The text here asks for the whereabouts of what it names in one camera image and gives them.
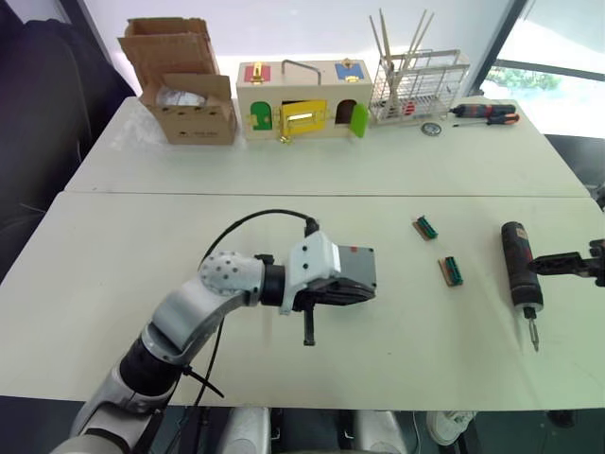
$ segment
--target yellow door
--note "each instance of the yellow door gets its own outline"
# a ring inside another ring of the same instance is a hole
[[[326,100],[301,101],[282,106],[282,136],[319,131],[325,128]]]

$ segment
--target black chair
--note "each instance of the black chair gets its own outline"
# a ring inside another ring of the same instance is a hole
[[[127,96],[72,26],[0,0],[0,281]]]

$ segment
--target wooden stick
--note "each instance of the wooden stick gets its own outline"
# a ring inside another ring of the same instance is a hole
[[[389,65],[389,68],[390,68],[391,59],[390,59],[390,47],[389,47],[389,35],[387,33],[387,24],[385,23],[385,16],[383,16],[383,14],[382,14],[382,9],[379,9],[378,12],[380,13],[380,26],[382,27],[382,41],[383,41],[383,44],[385,45],[385,56],[387,57],[387,64]]]
[[[433,20],[433,17],[435,17],[435,13],[431,13],[430,17],[428,18],[428,22],[426,23],[426,26],[424,27],[423,33],[420,35],[420,38],[418,39],[418,42],[416,43],[416,47],[414,47],[414,50],[412,51],[412,55],[414,55],[416,53],[416,51],[418,51],[418,47],[420,47],[420,43],[422,42],[423,38],[424,38],[424,34],[426,33],[426,31],[428,30],[428,26],[431,25],[431,21]],[[409,62],[411,61],[411,55],[409,56],[409,60],[407,60],[406,62],[406,68],[409,66]]]
[[[401,65],[404,63],[404,60],[407,63],[407,59],[409,59],[409,54],[411,54],[412,49],[414,48],[414,43],[416,43],[416,37],[418,37],[418,32],[420,31],[420,28],[423,26],[423,21],[424,21],[425,15],[426,15],[426,9],[424,9],[423,16],[420,18],[420,22],[418,23],[418,26],[416,27],[416,33],[414,33],[414,37],[412,38],[412,41],[409,43],[409,50],[407,51],[406,58],[402,59],[399,62],[399,71],[401,71]]]
[[[372,32],[374,33],[374,39],[376,40],[376,45],[378,46],[378,53],[380,54],[380,59],[384,57],[382,53],[382,47],[380,46],[380,40],[378,39],[378,33],[376,33],[376,27],[374,26],[374,20],[370,16],[370,24],[372,24]]]

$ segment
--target round tape measure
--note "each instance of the round tape measure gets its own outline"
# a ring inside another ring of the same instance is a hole
[[[423,133],[425,133],[426,135],[430,135],[431,137],[435,137],[441,134],[441,126],[437,123],[423,123],[423,125],[420,126],[420,129]]]

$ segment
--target metal handle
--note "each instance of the metal handle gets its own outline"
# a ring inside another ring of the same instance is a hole
[[[321,85],[321,71],[318,68],[316,68],[315,66],[311,66],[310,64],[304,64],[304,63],[300,63],[298,61],[286,59],[286,60],[282,61],[282,74],[285,74],[285,64],[286,63],[295,64],[297,66],[300,66],[301,68],[310,69],[311,71],[315,71],[316,73],[318,73],[318,85]]]

